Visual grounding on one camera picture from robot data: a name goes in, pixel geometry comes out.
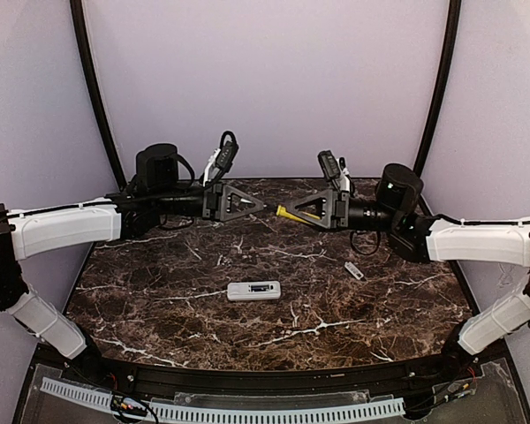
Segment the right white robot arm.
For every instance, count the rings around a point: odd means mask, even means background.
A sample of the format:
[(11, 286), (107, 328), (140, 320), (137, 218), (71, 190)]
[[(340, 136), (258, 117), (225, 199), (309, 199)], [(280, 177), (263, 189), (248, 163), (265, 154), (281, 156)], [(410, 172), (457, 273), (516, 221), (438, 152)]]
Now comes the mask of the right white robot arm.
[(443, 214), (420, 216), (422, 180), (400, 163), (383, 169), (373, 201), (352, 197), (350, 179), (339, 163), (319, 156), (331, 187), (290, 201), (287, 211), (326, 231), (373, 231), (391, 250), (414, 263), (492, 261), (519, 265), (529, 278), (454, 330), (445, 352), (475, 356), (530, 321), (530, 217), (501, 221), (456, 220)]

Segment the yellow handled screwdriver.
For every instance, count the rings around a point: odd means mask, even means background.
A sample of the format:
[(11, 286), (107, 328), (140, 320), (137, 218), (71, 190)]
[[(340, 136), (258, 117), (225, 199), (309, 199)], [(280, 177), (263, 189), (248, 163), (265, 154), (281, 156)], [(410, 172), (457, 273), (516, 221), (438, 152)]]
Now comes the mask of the yellow handled screwdriver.
[(310, 214), (310, 213), (307, 213), (307, 212), (299, 212), (298, 214), (293, 214), (293, 213), (289, 212), (286, 209), (285, 206), (282, 206), (282, 205), (278, 205), (277, 206), (276, 215), (280, 216), (280, 217), (284, 217), (284, 218), (290, 219), (292, 221), (296, 221), (296, 222), (299, 222), (299, 223), (305, 223), (305, 224), (309, 224), (309, 222), (304, 219), (304, 216), (306, 218), (310, 218), (310, 219), (313, 219), (313, 220), (320, 220), (319, 216), (316, 216), (314, 214)]

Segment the white remote control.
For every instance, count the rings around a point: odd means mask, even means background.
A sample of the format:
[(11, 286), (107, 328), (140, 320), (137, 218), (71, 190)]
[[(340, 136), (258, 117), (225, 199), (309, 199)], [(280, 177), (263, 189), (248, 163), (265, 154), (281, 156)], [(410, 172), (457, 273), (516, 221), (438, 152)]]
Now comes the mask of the white remote control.
[(278, 281), (229, 283), (227, 298), (229, 301), (257, 301), (279, 299), (281, 284)]

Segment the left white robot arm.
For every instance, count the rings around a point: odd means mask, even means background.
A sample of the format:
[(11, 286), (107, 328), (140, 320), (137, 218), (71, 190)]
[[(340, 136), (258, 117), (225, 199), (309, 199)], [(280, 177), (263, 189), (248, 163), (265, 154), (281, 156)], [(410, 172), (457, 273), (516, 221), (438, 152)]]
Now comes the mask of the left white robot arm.
[(24, 281), (21, 261), (68, 246), (135, 239), (168, 216), (227, 222), (264, 210), (262, 201), (222, 181), (238, 150), (227, 132), (197, 179), (176, 146), (155, 144), (136, 155), (136, 174), (119, 193), (32, 210), (0, 204), (0, 311), (69, 360), (91, 352), (84, 331)]

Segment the white battery cover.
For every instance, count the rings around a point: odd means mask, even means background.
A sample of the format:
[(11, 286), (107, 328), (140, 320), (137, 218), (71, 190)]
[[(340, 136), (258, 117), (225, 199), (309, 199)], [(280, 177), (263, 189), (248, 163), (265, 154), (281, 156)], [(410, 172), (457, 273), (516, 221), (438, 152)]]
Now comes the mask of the white battery cover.
[(363, 272), (352, 262), (347, 261), (344, 264), (344, 268), (357, 280), (363, 281), (365, 279), (365, 275)]

